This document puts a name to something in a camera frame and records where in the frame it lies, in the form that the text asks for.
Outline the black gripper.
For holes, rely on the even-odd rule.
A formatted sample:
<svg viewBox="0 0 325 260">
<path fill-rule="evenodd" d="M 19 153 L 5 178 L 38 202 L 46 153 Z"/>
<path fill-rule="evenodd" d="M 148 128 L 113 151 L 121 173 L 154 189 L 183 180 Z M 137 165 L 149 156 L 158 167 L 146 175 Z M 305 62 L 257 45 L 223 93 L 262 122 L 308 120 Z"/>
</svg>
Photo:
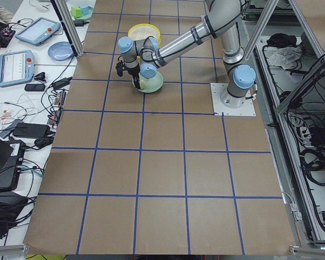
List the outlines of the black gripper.
<svg viewBox="0 0 325 260">
<path fill-rule="evenodd" d="M 129 75 L 131 75 L 133 77 L 133 84 L 134 87 L 139 90 L 141 89 L 141 85 L 140 85 L 140 77 L 139 77 L 139 73 L 140 73 L 140 64 L 138 61 L 133 61 L 133 62 L 126 62 L 125 61 L 125 66 L 126 69 L 129 73 Z"/>
</svg>

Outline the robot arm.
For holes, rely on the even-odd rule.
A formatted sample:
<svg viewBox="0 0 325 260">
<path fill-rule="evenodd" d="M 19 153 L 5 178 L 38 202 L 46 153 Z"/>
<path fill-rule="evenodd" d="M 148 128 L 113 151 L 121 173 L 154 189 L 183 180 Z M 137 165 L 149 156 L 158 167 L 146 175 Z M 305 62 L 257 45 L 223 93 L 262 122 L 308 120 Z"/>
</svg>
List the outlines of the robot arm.
<svg viewBox="0 0 325 260">
<path fill-rule="evenodd" d="M 211 38 L 220 38 L 223 63 L 230 82 L 233 83 L 233 69 L 245 63 L 237 18 L 244 15 L 250 1 L 206 1 L 206 5 L 208 13 L 198 24 L 163 47 L 158 46 L 158 40 L 153 36 L 143 40 L 133 40 L 128 36 L 120 38 L 118 48 L 121 56 L 115 67 L 117 75 L 122 76 L 128 72 L 134 87 L 142 90 L 142 79 L 154 78 L 160 67 Z"/>
</svg>

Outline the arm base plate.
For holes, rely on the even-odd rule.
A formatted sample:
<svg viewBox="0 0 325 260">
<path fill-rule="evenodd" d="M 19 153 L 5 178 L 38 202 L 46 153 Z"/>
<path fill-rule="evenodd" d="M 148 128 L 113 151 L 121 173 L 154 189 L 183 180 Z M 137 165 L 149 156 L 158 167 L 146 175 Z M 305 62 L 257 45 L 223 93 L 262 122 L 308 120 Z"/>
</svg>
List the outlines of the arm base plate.
<svg viewBox="0 0 325 260">
<path fill-rule="evenodd" d="M 248 89 L 245 97 L 233 97 L 227 83 L 211 83 L 213 114 L 215 116 L 256 116 L 254 101 Z"/>
</svg>

